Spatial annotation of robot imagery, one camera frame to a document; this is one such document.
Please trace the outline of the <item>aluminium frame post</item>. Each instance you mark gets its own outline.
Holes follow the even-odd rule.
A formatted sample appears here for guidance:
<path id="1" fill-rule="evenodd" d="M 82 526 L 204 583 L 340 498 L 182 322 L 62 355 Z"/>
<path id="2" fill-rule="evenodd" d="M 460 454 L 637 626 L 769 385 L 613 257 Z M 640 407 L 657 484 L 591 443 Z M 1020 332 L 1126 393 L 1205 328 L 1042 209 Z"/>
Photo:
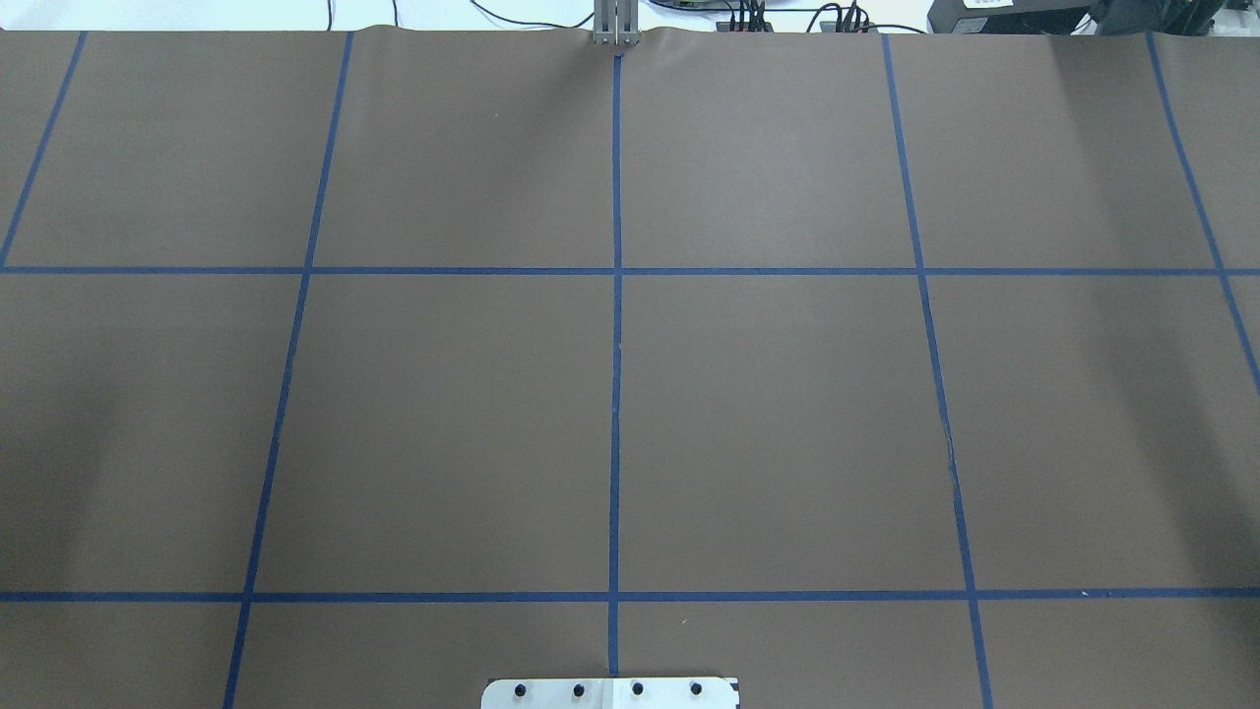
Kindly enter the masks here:
<path id="1" fill-rule="evenodd" d="M 595 0 L 593 1 L 593 45 L 633 47 L 643 40 L 643 28 L 639 21 L 639 1 L 635 0 Z"/>

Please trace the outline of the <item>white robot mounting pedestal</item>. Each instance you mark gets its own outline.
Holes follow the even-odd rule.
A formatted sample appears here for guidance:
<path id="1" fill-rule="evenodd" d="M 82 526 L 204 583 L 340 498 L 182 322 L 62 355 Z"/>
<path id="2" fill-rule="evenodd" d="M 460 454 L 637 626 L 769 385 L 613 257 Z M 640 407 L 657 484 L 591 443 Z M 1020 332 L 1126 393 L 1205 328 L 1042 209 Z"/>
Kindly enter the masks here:
<path id="1" fill-rule="evenodd" d="M 736 678 L 501 678 L 481 708 L 740 708 Z"/>

